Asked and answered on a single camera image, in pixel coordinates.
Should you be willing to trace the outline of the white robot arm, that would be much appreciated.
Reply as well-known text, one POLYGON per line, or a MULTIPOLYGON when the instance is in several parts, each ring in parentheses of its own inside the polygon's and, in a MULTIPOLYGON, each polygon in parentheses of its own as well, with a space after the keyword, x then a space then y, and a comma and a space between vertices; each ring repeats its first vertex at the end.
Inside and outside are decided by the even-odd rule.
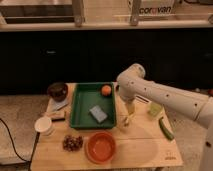
POLYGON ((213 97, 147 81, 145 69, 135 63, 117 76, 119 95, 132 103, 137 95, 171 108, 207 130, 199 171, 213 171, 213 97))

